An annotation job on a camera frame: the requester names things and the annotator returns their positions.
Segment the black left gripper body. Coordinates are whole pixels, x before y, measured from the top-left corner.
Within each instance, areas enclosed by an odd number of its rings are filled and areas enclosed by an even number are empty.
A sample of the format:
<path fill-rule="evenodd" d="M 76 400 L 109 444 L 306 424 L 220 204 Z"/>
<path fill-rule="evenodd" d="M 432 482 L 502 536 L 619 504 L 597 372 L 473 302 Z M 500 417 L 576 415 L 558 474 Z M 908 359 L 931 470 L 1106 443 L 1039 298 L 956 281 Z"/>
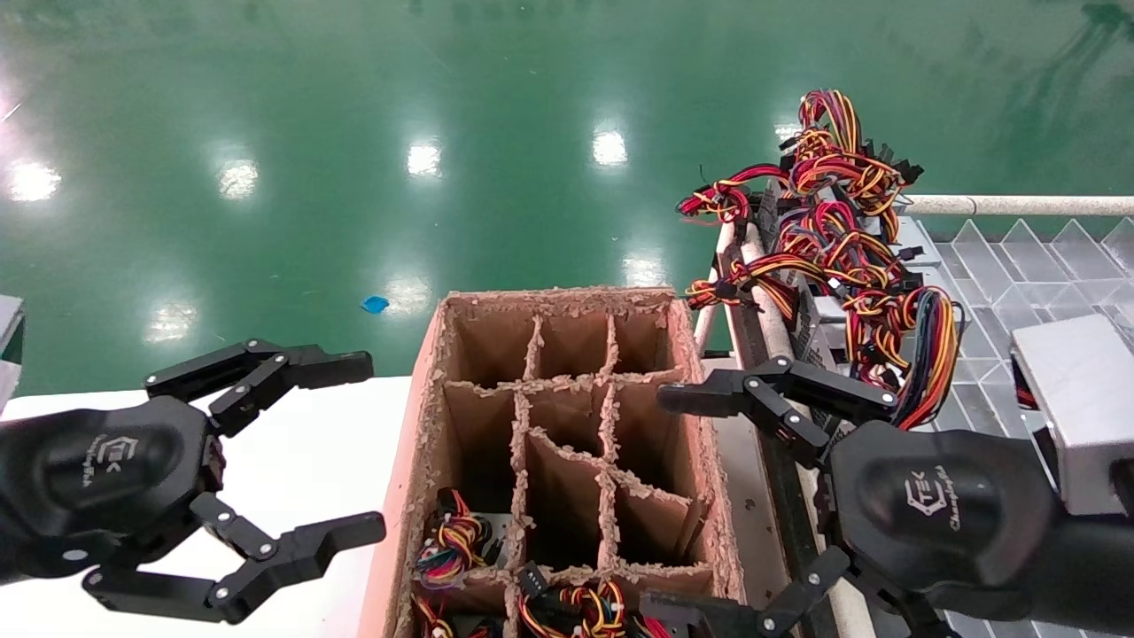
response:
<path fill-rule="evenodd" d="M 214 424 L 174 397 L 3 423 L 3 582 L 166 558 L 198 530 L 191 501 L 219 492 L 223 473 Z"/>

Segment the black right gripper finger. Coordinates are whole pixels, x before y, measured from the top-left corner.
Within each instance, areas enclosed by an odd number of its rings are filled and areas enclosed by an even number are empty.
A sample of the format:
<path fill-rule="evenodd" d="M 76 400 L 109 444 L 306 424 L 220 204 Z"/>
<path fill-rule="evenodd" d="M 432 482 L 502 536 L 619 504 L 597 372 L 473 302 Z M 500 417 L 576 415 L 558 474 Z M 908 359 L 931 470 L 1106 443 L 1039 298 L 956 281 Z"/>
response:
<path fill-rule="evenodd" d="M 730 599 L 655 589 L 641 594 L 640 610 L 667 626 L 691 626 L 706 637 L 786 637 L 819 602 L 827 598 L 835 584 L 855 575 L 854 558 L 843 548 L 826 548 L 807 565 L 804 578 L 792 581 L 764 610 Z M 912 581 L 903 584 L 895 575 L 888 578 L 891 585 L 899 586 L 904 595 L 892 606 L 905 619 L 911 637 L 953 636 L 951 627 L 936 614 L 936 609 L 928 604 L 925 596 L 931 587 L 953 581 L 953 565 L 925 560 L 920 588 Z"/>
<path fill-rule="evenodd" d="M 657 388 L 657 405 L 667 412 L 704 417 L 745 416 L 758 431 L 780 440 L 801 467 L 823 467 L 833 436 L 801 408 L 862 425 L 888 420 L 897 395 L 807 361 L 785 356 L 752 369 L 713 369 L 701 383 Z"/>

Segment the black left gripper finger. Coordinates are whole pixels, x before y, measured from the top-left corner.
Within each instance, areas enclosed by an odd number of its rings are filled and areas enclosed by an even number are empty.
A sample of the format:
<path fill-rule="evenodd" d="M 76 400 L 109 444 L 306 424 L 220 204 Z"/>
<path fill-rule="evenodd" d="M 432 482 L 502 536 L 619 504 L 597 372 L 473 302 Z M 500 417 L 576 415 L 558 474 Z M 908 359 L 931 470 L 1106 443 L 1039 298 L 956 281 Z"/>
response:
<path fill-rule="evenodd" d="M 280 346 L 251 339 L 151 373 L 149 397 L 170 395 L 185 403 L 221 392 L 209 405 L 215 433 L 238 435 L 291 389 L 320 389 L 372 378 L 371 354 L 328 354 L 319 344 Z"/>
<path fill-rule="evenodd" d="M 113 612 L 238 626 L 276 592 L 322 578 L 337 553 L 386 537 L 384 517 L 375 511 L 296 526 L 276 541 L 214 493 L 194 497 L 191 513 L 243 558 L 234 573 L 209 580 L 102 565 L 84 590 Z"/>

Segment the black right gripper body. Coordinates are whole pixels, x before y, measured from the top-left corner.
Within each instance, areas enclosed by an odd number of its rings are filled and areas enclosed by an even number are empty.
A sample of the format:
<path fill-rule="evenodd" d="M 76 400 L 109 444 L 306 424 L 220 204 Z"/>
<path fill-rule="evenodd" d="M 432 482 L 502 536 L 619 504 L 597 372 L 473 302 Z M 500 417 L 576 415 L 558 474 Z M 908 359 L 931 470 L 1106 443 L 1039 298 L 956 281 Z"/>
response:
<path fill-rule="evenodd" d="M 835 536 L 885 599 L 996 621 L 1029 613 L 1026 572 L 1061 513 L 1029 441 L 868 423 L 833 444 L 827 475 Z"/>

